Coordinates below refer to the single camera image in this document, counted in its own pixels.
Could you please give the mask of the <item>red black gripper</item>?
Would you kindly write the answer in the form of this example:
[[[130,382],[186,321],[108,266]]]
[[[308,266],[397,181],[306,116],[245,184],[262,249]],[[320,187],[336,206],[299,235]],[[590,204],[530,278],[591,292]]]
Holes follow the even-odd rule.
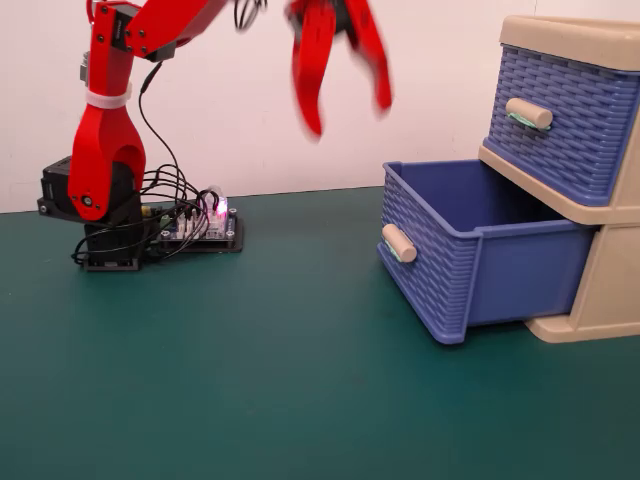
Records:
[[[285,16],[295,32],[292,79],[302,119],[312,134],[322,135],[319,93],[333,35],[348,33],[352,50],[368,65],[374,100],[381,112],[393,95],[386,50],[367,0],[290,1]]]

